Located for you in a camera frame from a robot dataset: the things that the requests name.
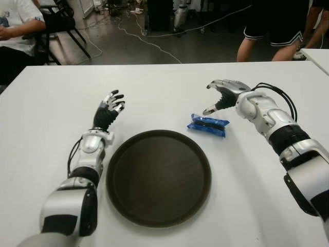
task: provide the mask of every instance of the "blue snack package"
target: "blue snack package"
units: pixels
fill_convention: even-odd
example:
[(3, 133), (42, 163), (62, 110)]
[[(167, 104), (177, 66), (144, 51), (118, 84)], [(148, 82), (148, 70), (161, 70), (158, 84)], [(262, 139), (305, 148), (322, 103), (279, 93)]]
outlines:
[(210, 117), (200, 117), (192, 114), (192, 122), (187, 125), (189, 129), (206, 131), (221, 137), (225, 137), (225, 126), (230, 122)]

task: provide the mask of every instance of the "background table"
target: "background table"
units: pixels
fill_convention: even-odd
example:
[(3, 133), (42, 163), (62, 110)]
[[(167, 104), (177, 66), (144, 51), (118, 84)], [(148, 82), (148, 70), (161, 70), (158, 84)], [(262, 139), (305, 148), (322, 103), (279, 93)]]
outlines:
[[(100, 100), (114, 89), (125, 94), (126, 109), (111, 126), (116, 139), (104, 163), (135, 134), (177, 131), (205, 152), (212, 170), (211, 191), (189, 221), (146, 228), (116, 211), (103, 175), (98, 228), (80, 246), (328, 246), (320, 218), (304, 213), (291, 196), (278, 156), (234, 108), (212, 115), (231, 121), (226, 139), (187, 129), (191, 113), (201, 114), (220, 97), (206, 89), (213, 79), (282, 88), (295, 102), (302, 128), (329, 148), (328, 77), (310, 61), (28, 67), (0, 95), (2, 246), (15, 246), (38, 232), (40, 209), (65, 180), (72, 145), (91, 127)], [(279, 95), (268, 94), (288, 110)]]
[(301, 49), (302, 53), (329, 75), (329, 49)]

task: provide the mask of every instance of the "chair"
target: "chair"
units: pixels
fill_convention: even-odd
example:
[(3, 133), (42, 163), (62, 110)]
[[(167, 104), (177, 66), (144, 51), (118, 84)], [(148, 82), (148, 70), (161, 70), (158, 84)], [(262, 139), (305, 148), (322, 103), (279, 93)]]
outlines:
[(49, 43), (50, 43), (50, 34), (56, 32), (66, 31), (68, 35), (74, 40), (74, 42), (79, 46), (79, 48), (86, 54), (88, 58), (90, 58), (89, 53), (85, 50), (85, 48), (80, 44), (80, 42), (76, 39), (76, 37), (72, 34), (71, 31), (75, 31), (78, 36), (82, 39), (84, 43), (86, 40), (76, 29), (76, 21), (73, 18), (74, 11), (69, 6), (66, 0), (54, 0), (56, 5), (41, 5), (40, 10), (43, 13), (46, 30), (42, 32), (42, 34), (46, 35), (46, 44), (44, 44), (40, 39), (37, 39), (37, 42), (46, 50), (46, 52), (50, 55), (53, 61), (57, 65), (61, 65), (58, 59), (50, 52)]

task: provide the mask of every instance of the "gray floor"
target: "gray floor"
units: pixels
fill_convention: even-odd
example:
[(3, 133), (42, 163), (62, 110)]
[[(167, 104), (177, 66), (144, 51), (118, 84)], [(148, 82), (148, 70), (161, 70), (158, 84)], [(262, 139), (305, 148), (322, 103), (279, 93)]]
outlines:
[[(170, 55), (161, 52), (158, 48), (145, 44), (137, 37), (128, 36), (124, 31), (118, 29), (125, 28), (127, 32), (140, 36), (147, 42), (160, 46), (163, 50), (170, 52), (182, 63), (213, 63), (213, 62), (235, 62), (239, 45), (244, 38), (243, 27), (230, 33), (225, 22), (216, 24), (216, 32), (211, 32), (209, 28), (204, 34), (199, 30), (190, 31), (178, 38), (176, 36), (151, 38), (144, 37), (137, 26), (136, 17), (129, 16), (125, 12), (115, 18), (106, 14), (90, 14), (87, 19), (82, 19), (82, 15), (75, 5), (76, 1), (69, 1), (76, 10), (75, 19), (77, 28), (87, 39), (86, 49), (93, 57), (86, 59), (85, 54), (78, 48), (73, 40), (66, 33), (59, 33), (58, 38), (51, 41), (50, 48), (65, 65), (73, 64), (167, 64), (177, 63)], [(143, 15), (138, 16), (139, 23), (143, 26)], [(198, 27), (199, 23), (195, 19), (188, 19), (184, 29)], [(149, 35), (159, 35), (161, 33), (149, 32)], [(102, 50), (95, 48), (92, 42)], [(269, 45), (268, 37), (259, 41), (254, 49), (251, 61), (270, 61), (275, 54), (276, 48)]]

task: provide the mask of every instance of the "robotic hand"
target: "robotic hand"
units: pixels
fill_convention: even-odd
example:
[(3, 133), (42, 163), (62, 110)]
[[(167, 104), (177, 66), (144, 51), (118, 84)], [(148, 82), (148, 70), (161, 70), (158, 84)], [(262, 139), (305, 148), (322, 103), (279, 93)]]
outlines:
[(46, 200), (40, 215), (41, 233), (23, 241), (19, 247), (78, 246), (81, 237), (91, 235), (97, 226), (97, 186), (101, 178), (105, 148), (112, 144), (107, 129), (124, 109), (123, 95), (115, 90), (101, 101), (93, 128), (87, 130), (74, 148), (79, 158), (68, 178)]
[(179, 7), (175, 12), (175, 21), (174, 21), (174, 32), (180, 32), (181, 26), (185, 23), (187, 14), (189, 12), (189, 6), (191, 5), (192, 0), (180, 0)]
[(287, 171), (284, 181), (298, 205), (307, 214), (320, 216), (329, 241), (329, 153), (311, 139), (274, 100), (239, 81), (216, 80), (207, 88), (222, 98), (204, 110), (209, 115), (235, 106), (242, 118), (253, 123)]

